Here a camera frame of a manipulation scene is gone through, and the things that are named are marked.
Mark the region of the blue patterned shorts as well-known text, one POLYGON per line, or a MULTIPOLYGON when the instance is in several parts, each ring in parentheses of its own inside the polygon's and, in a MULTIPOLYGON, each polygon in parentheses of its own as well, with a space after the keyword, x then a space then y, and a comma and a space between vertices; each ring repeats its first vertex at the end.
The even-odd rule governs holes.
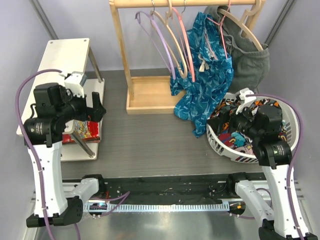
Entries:
POLYGON ((170 79, 170 92, 176 96, 185 91, 173 113, 194 124, 197 138, 206 132, 207 119, 227 93, 233 77, 232 57, 221 43, 221 33, 213 17, 199 12, 192 28, 186 32, 192 55, 194 75, 182 78, 179 74, 170 79))

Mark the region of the pink wire hanger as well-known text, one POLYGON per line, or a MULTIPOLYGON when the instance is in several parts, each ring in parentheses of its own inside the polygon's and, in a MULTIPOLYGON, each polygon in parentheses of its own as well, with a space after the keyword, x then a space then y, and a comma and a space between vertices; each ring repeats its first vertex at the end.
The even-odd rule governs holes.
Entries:
MULTIPOLYGON (((220 36, 221 36, 222 46, 223 46, 223 50, 224 50, 224 54, 225 54, 225 59, 227 60, 228 59, 228 53, 227 53, 225 38, 224 38, 224 34, 223 34, 223 23, 225 21, 225 18, 226 18, 226 13, 223 15, 223 17, 221 18, 220 22, 216 22, 215 20, 213 20, 210 17, 208 17, 207 19, 218 26, 218 29, 219 29, 219 32, 220 32, 220 36)), ((218 60, 217 55, 215 54, 215 52, 213 51, 213 49, 211 47, 211 44, 210 44, 209 37, 208 37, 207 33, 204 34, 204 38, 205 38, 205 42, 207 44, 207 47, 209 49, 210 54, 212 55, 212 57, 215 60, 218 60)))

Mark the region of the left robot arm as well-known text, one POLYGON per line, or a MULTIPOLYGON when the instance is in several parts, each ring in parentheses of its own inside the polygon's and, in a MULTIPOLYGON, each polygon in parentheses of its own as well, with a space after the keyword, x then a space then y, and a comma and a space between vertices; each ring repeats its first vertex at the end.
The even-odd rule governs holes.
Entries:
POLYGON ((58 83, 45 83, 33 90, 37 116, 27 119, 22 132, 33 165, 36 205, 26 219, 29 228, 68 226, 78 223, 84 204, 102 199, 107 187, 101 174, 85 175, 65 194, 61 170, 63 133, 69 121, 100 122, 106 113, 100 94, 92 92, 92 107, 86 95, 58 83))

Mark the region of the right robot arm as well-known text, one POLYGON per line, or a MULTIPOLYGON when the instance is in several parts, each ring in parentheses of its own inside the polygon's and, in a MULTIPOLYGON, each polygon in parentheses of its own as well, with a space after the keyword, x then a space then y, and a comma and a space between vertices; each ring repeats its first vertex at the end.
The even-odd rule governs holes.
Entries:
POLYGON ((255 114, 246 107, 241 113, 227 108, 207 120, 215 133, 221 133, 224 124, 228 130, 238 131, 252 140, 252 151, 262 167, 268 184, 272 206, 269 206, 246 173, 233 173, 227 178, 226 193, 241 197, 258 224, 261 240, 316 240, 301 215, 297 193, 291 187, 293 156, 289 144, 279 137, 282 110, 261 105, 255 114))

